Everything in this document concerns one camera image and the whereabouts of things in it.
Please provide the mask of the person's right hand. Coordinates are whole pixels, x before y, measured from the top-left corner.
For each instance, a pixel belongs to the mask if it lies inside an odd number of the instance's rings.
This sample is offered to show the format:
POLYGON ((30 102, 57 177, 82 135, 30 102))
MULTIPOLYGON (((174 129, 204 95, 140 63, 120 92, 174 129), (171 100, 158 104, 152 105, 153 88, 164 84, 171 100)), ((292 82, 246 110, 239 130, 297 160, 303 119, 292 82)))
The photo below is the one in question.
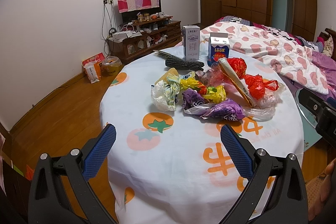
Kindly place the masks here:
POLYGON ((312 221, 323 210, 325 202, 328 200, 331 191, 331 176, 335 169, 335 159, 325 168, 325 178, 319 188, 319 192, 314 203, 308 211, 308 220, 312 221))

